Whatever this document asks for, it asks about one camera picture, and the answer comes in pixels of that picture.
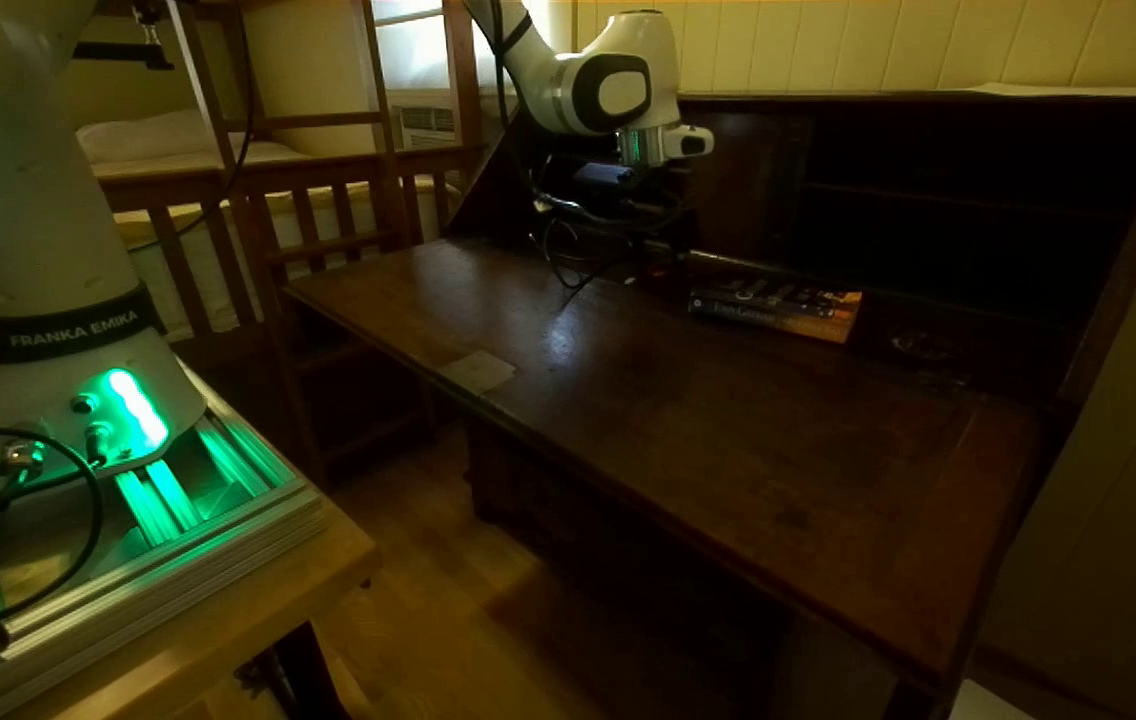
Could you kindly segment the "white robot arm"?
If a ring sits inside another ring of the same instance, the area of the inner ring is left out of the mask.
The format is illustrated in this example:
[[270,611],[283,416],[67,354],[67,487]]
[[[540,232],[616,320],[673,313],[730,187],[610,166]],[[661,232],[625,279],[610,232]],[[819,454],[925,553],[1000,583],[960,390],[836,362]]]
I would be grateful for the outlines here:
[[[97,0],[0,0],[0,438],[128,468],[203,419],[203,396],[158,335],[106,194],[59,108]],[[680,114],[673,24],[654,7],[602,21],[593,42],[550,49],[522,0],[463,0],[530,120],[608,136],[625,165],[705,156]]]

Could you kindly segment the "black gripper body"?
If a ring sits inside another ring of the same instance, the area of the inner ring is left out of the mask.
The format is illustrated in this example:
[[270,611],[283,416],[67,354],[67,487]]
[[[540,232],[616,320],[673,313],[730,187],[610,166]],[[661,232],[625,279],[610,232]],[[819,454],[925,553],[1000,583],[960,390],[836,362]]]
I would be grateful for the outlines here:
[[651,257],[686,252],[700,221],[684,200],[643,200],[625,190],[595,190],[580,208],[580,240],[588,260],[616,260],[638,266]]

